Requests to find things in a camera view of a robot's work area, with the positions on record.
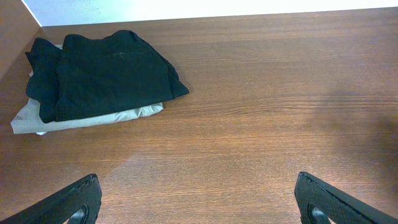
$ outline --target table top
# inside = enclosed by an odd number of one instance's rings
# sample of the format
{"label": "table top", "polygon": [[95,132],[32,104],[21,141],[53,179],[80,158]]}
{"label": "table top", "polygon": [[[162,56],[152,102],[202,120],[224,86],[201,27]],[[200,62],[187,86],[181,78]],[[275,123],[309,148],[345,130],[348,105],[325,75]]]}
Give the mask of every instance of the table top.
{"label": "table top", "polygon": [[154,116],[13,135],[30,72],[0,82],[0,219],[89,173],[98,223],[299,223],[307,171],[398,218],[398,8],[44,27],[136,32],[190,94]]}

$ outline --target folded dark garment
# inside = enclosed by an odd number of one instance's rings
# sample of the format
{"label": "folded dark garment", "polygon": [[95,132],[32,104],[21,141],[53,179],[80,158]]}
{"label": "folded dark garment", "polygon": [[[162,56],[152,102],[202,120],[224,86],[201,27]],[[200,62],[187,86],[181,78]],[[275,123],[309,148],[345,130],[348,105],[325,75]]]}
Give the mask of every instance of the folded dark garment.
{"label": "folded dark garment", "polygon": [[[120,30],[101,40],[67,35],[60,54],[52,54],[55,46],[44,41],[36,40],[27,53],[34,68],[27,94],[40,102],[45,123],[139,108],[189,92],[174,67],[131,31]],[[43,91],[44,85],[57,93]],[[54,107],[46,104],[50,98]]]}

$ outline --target stack of folded clothes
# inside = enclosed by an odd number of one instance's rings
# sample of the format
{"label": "stack of folded clothes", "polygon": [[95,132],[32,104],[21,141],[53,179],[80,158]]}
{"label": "stack of folded clothes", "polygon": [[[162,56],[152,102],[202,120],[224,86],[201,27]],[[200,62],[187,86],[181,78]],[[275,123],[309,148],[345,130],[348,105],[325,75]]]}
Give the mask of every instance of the stack of folded clothes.
{"label": "stack of folded clothes", "polygon": [[70,34],[62,48],[38,38],[26,55],[30,99],[11,122],[14,134],[150,116],[189,92],[174,67],[128,30],[101,40]]}

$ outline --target white cloth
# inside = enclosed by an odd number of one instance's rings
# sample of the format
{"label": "white cloth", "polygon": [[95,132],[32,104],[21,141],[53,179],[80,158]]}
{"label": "white cloth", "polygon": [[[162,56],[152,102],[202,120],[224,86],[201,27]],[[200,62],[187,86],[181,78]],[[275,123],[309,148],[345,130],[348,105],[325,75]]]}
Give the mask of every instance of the white cloth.
{"label": "white cloth", "polygon": [[163,110],[162,103],[156,103],[150,106],[143,106],[132,110],[96,116],[93,118],[76,119],[71,121],[61,121],[43,123],[40,119],[40,103],[37,100],[29,98],[27,104],[18,112],[17,116],[11,121],[14,134],[36,133],[43,135],[48,131],[59,131],[69,128],[82,128],[99,124],[111,124],[120,121],[129,121],[140,117],[146,117]]}

